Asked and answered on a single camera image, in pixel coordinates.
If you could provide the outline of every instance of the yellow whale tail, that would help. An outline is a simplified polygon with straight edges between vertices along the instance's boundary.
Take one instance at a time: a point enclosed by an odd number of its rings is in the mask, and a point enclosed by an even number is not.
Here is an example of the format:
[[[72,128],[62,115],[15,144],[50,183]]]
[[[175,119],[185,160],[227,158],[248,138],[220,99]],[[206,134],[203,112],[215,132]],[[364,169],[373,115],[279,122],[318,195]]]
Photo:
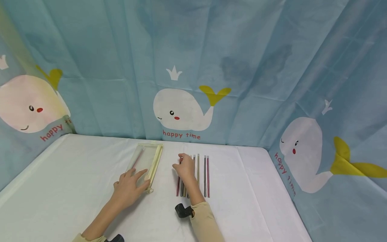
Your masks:
[[[45,78],[48,80],[48,82],[51,84],[51,86],[54,88],[54,90],[58,90],[58,85],[60,78],[62,77],[62,70],[60,69],[52,69],[50,71],[50,75],[47,75],[40,66],[36,66],[36,68],[45,76]]]
[[[335,137],[334,144],[336,148],[335,160],[330,168],[334,175],[352,175],[374,178],[387,177],[387,170],[375,164],[370,163],[351,163],[351,151],[349,146],[339,137]]]
[[[231,88],[223,88],[217,94],[215,94],[213,89],[209,86],[200,86],[199,89],[207,95],[211,106],[215,106],[217,102],[222,100],[222,98],[231,92]]]

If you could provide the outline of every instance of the transparent pencil case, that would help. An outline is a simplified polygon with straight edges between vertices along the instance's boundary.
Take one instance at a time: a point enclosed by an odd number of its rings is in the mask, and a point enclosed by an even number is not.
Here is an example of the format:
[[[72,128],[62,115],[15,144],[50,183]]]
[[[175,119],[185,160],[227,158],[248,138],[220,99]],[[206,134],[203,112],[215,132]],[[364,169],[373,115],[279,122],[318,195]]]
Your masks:
[[[127,168],[127,171],[136,168],[136,172],[148,169],[137,181],[137,187],[139,187],[148,179],[151,180],[146,189],[148,194],[153,192],[152,184],[162,152],[162,144],[138,144]]]

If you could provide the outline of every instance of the white tablecloth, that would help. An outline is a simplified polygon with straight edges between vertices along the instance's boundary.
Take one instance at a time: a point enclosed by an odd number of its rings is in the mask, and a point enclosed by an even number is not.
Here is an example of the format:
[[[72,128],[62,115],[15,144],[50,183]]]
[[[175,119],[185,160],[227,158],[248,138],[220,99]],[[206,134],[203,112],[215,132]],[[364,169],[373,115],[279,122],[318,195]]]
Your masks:
[[[37,157],[0,192],[4,241],[69,242],[98,214],[125,172],[136,139],[69,134]],[[188,219],[175,213],[178,153],[210,156],[207,199],[226,241],[310,242],[310,237],[262,148],[164,142],[154,192],[124,211],[107,230],[125,241],[195,241]]]

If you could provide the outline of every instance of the beige sleeve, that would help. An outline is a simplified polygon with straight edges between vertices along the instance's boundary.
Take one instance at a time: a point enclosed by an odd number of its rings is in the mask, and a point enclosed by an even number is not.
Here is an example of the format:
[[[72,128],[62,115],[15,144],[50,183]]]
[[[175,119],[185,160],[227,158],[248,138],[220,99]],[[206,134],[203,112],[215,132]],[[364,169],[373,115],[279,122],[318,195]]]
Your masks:
[[[210,205],[203,202],[191,207],[195,211],[191,224],[199,242],[224,242]]]
[[[95,240],[92,240],[92,241],[88,241],[86,240],[84,237],[82,237],[82,235],[79,233],[75,239],[73,240],[73,242],[105,242],[106,240],[106,237],[105,236],[102,236],[102,237],[99,237]]]

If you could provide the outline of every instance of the white crown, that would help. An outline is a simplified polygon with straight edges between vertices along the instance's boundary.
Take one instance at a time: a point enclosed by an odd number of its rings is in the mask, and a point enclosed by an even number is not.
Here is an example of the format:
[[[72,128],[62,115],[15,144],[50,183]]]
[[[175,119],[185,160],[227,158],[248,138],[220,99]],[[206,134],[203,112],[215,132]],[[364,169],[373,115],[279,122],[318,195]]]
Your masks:
[[[332,100],[330,102],[328,102],[328,100],[325,100],[325,108],[324,110],[321,112],[323,115],[326,114],[329,110],[332,110],[333,108],[331,108],[329,105],[330,103],[332,102]]]
[[[176,72],[176,66],[173,66],[172,71],[170,69],[167,69],[167,71],[171,76],[171,80],[174,81],[177,81],[179,79],[180,74],[183,73],[182,71]]]
[[[4,70],[7,69],[9,66],[7,65],[7,62],[5,61],[5,55],[2,55],[0,58],[0,69]]]

